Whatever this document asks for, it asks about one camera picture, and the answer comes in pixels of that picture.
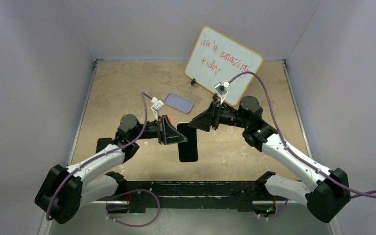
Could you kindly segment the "black phone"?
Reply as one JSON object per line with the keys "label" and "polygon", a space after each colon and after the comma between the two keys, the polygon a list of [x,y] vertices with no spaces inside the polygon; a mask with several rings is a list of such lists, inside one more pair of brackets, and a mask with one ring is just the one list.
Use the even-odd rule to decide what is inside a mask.
{"label": "black phone", "polygon": [[109,151],[112,138],[99,138],[96,144],[96,153]]}
{"label": "black phone", "polygon": [[178,143],[179,161],[182,163],[198,161],[197,129],[189,127],[187,123],[178,123],[177,131],[187,138],[186,142]]}

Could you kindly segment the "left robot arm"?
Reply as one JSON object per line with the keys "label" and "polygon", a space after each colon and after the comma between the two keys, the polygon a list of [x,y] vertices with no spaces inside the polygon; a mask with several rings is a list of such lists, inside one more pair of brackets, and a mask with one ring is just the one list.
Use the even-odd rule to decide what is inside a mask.
{"label": "left robot arm", "polygon": [[133,114],[124,115],[115,137],[95,155],[67,167],[57,164],[51,168],[36,195],[35,204],[45,211],[47,221],[64,224],[83,204],[108,196],[121,200],[126,195],[126,186],[120,183],[116,174],[108,173],[100,180],[97,177],[130,160],[140,148],[137,140],[154,138],[163,145],[188,141],[166,115],[144,124]]}

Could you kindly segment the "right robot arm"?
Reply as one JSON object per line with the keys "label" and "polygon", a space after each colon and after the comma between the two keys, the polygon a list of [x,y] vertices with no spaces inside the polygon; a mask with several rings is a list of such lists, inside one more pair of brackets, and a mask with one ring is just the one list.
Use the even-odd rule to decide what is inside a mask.
{"label": "right robot arm", "polygon": [[282,141],[278,130],[262,119],[262,112],[258,99],[253,96],[243,97],[237,109],[215,99],[188,126],[206,132],[216,130],[221,124],[243,128],[242,136],[251,147],[274,158],[298,177],[290,180],[267,172],[255,186],[256,195],[261,199],[271,195],[290,199],[306,206],[318,220],[331,222],[351,199],[350,192],[339,186],[349,186],[346,172],[316,163]]}

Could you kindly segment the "purple phone case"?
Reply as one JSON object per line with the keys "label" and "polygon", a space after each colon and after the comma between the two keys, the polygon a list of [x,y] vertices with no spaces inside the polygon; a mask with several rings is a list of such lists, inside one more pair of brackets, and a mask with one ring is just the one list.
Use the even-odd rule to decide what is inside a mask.
{"label": "purple phone case", "polygon": [[184,114],[189,114],[194,107],[193,101],[174,93],[169,93],[165,97],[164,102],[167,106],[174,108]]}

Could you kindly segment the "whiteboard with red writing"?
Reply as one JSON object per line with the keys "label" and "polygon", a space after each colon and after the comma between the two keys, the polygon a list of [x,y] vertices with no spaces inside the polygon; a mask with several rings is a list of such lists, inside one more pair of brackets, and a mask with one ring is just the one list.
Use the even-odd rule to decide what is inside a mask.
{"label": "whiteboard with red writing", "polygon": [[216,84],[224,84],[242,72],[256,73],[262,63],[263,57],[257,52],[205,26],[190,55],[185,75],[217,93]]}

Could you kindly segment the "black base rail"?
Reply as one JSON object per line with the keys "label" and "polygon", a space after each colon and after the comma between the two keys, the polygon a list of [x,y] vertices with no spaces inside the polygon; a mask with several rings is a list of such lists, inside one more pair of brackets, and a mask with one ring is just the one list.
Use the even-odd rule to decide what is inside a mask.
{"label": "black base rail", "polygon": [[156,208],[267,213],[284,198],[270,195],[258,181],[125,181],[103,200],[127,201],[131,213]]}

